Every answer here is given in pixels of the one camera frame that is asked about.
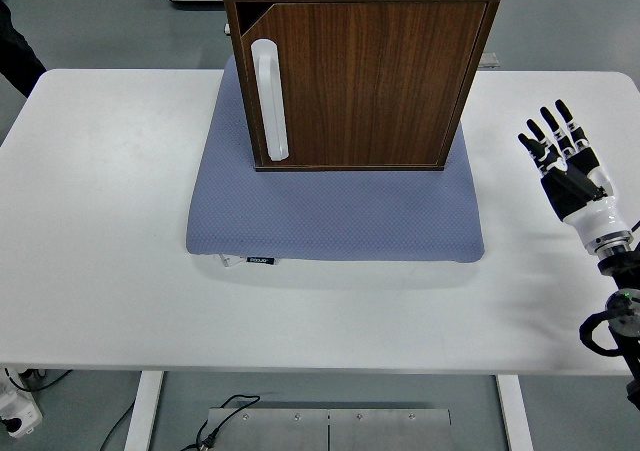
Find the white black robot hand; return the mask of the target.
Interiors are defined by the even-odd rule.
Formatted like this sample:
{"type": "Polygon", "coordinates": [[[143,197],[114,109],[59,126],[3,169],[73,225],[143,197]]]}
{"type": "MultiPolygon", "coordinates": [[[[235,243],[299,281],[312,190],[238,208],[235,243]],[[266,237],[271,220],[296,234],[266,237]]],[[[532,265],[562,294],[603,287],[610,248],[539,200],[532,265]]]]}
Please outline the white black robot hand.
{"type": "Polygon", "coordinates": [[[551,134],[529,119],[532,136],[519,134],[541,179],[541,186],[558,219],[578,234],[586,251],[604,259],[631,250],[631,227],[622,218],[616,188],[594,152],[583,128],[564,101],[555,101],[564,120],[542,107],[540,114],[551,134]]]}

